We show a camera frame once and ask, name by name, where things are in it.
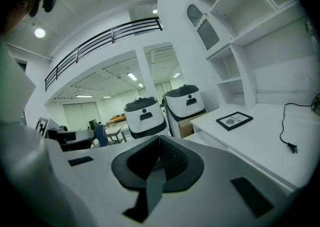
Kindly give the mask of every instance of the chair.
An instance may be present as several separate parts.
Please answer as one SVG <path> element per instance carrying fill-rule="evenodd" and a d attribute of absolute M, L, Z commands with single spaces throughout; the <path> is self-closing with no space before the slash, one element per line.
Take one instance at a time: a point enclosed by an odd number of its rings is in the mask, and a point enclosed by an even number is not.
<path fill-rule="evenodd" d="M 106 137 L 105 126 L 103 124 L 97 125 L 94 133 L 95 137 L 99 141 L 99 147 L 105 147 L 109 145 L 108 138 Z"/>

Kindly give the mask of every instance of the railing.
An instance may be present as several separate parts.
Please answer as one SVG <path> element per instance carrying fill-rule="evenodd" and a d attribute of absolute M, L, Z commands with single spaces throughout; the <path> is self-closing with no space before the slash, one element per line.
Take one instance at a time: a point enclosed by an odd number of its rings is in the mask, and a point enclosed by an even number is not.
<path fill-rule="evenodd" d="M 147 31 L 162 31 L 159 23 L 159 17 L 152 17 L 140 19 L 136 21 L 127 22 L 106 31 L 103 31 L 96 36 L 88 39 L 86 42 L 79 45 L 76 49 L 70 52 L 63 58 L 54 69 L 45 78 L 45 91 L 51 86 L 59 76 L 64 73 L 69 67 L 77 64 L 82 58 L 92 51 L 109 44 L 113 44 L 118 40 L 130 35 L 138 35 Z"/>

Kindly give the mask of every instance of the cardboard box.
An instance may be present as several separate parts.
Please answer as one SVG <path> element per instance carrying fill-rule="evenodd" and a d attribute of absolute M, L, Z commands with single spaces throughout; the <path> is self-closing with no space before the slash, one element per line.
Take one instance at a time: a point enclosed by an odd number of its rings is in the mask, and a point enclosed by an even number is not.
<path fill-rule="evenodd" d="M 191 136 L 192 134 L 194 134 L 195 133 L 194 125 L 192 125 L 190 123 L 190 121 L 194 120 L 196 118 L 199 118 L 205 114 L 207 114 L 207 113 L 203 113 L 203 114 L 179 121 L 178 126 L 179 126 L 179 130 L 180 130 L 181 138 L 185 138 L 185 137 L 188 137 L 188 136 Z"/>

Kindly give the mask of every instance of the black cable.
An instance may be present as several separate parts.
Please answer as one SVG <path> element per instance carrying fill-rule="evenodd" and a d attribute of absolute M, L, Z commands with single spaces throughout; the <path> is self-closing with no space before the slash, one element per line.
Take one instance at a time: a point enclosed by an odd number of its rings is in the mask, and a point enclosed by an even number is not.
<path fill-rule="evenodd" d="M 284 109 L 283 109 L 283 119 L 282 119 L 282 132 L 280 134 L 280 140 L 281 142 L 285 143 L 286 145 L 289 146 L 289 148 L 291 149 L 292 153 L 298 153 L 298 147 L 295 144 L 286 142 L 282 139 L 281 135 L 283 134 L 283 132 L 285 131 L 285 127 L 284 127 L 284 121 L 285 121 L 285 113 L 286 113 L 286 106 L 287 105 L 296 105 L 296 106 L 301 106 L 301 107 L 311 107 L 311 109 L 313 111 L 316 110 L 316 108 L 320 105 L 320 93 L 318 93 L 315 98 L 312 100 L 312 103 L 310 105 L 303 105 L 303 104 L 297 104 L 297 103 L 293 103 L 293 102 L 289 102 L 286 103 L 284 105 Z"/>

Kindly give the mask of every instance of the ceiling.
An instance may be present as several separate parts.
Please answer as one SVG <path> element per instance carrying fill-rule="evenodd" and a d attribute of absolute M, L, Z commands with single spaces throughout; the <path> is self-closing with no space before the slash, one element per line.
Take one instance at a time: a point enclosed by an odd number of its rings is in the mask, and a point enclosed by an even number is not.
<path fill-rule="evenodd" d="M 172 46 L 149 50 L 145 53 L 155 84 L 168 81 L 178 72 L 181 73 L 179 62 Z M 132 73 L 137 81 L 127 74 Z M 137 57 L 131 56 L 115 64 L 95 70 L 87 77 L 76 81 L 69 87 L 60 90 L 52 102 L 80 103 L 84 99 L 76 95 L 92 95 L 92 100 L 103 96 L 117 96 L 129 91 L 141 89 L 144 85 Z"/>
<path fill-rule="evenodd" d="M 133 3 L 143 1 L 151 0 L 57 0 L 50 13 L 46 13 L 40 7 L 34 18 L 27 16 L 21 25 L 5 39 L 24 49 L 49 56 L 66 35 L 101 13 L 121 7 L 122 9 L 119 9 L 118 12 L 129 9 L 133 18 L 151 17 L 152 15 L 148 14 L 149 9 L 152 8 L 151 4 L 133 7 L 135 6 Z M 34 35 L 35 30 L 39 27 L 46 31 L 46 36 L 42 39 Z"/>

